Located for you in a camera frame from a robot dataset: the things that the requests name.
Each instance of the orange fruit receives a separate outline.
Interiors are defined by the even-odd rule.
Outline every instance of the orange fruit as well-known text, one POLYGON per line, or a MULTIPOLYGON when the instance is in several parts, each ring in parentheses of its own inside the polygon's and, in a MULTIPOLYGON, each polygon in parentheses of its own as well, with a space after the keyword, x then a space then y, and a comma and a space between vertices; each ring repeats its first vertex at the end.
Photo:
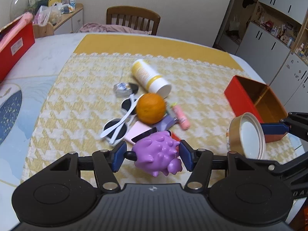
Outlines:
POLYGON ((160 95, 147 93, 138 100, 136 112, 141 122, 155 124, 164 117, 166 104, 160 95))

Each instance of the purple toy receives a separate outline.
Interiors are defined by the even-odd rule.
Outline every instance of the purple toy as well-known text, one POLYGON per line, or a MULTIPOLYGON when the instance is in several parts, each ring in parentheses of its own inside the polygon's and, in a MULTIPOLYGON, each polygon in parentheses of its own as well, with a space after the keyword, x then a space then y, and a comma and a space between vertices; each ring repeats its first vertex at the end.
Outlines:
POLYGON ((182 171, 182 162, 178 156, 176 146, 180 142, 171 138, 168 131, 153 133, 139 141, 131 149, 136 153, 135 166, 158 176, 162 171, 165 176, 182 171))

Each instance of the pink sticky note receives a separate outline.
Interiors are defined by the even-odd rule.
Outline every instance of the pink sticky note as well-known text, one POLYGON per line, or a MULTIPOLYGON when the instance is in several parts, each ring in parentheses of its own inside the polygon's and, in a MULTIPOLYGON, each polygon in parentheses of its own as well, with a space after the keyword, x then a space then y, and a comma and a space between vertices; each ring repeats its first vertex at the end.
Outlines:
POLYGON ((132 142, 132 138, 138 136, 139 134, 142 134, 145 131, 150 130, 151 127, 149 127, 148 125, 143 124, 140 121, 137 121, 132 127, 131 129, 128 131, 128 133, 124 136, 124 140, 128 141, 131 144, 135 144, 134 142, 132 142))

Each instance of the pink fabric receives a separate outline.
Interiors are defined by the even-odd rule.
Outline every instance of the pink fabric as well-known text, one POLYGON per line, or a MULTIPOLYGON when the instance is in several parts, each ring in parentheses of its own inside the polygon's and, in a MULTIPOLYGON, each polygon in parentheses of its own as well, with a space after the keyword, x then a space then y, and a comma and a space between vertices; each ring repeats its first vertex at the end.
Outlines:
POLYGON ((32 21, 33 15, 30 12, 23 14, 18 23, 2 38, 0 41, 0 52, 9 44, 9 42, 32 21))
POLYGON ((122 25, 98 24, 98 23, 87 23, 80 28, 79 32, 121 32, 121 33, 144 34, 144 35, 150 35, 152 33, 152 31, 141 31, 122 25))

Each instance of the red gift box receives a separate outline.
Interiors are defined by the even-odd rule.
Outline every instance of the red gift box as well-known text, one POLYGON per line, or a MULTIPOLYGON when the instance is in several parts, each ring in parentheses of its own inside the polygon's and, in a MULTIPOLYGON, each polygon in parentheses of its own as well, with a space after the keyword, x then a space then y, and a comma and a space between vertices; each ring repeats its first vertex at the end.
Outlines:
MULTIPOLYGON (((279 122, 287 117, 281 102, 266 84, 241 76, 233 76, 224 91, 235 116, 252 113, 260 123, 279 122)), ((281 140, 284 135, 265 135, 265 141, 281 140)))
MULTIPOLYGON (((1 30, 1 33, 7 33, 17 22, 18 20, 8 24, 1 30)), ((32 23, 29 23, 0 52, 0 82, 4 80, 10 70, 34 42, 32 23)))

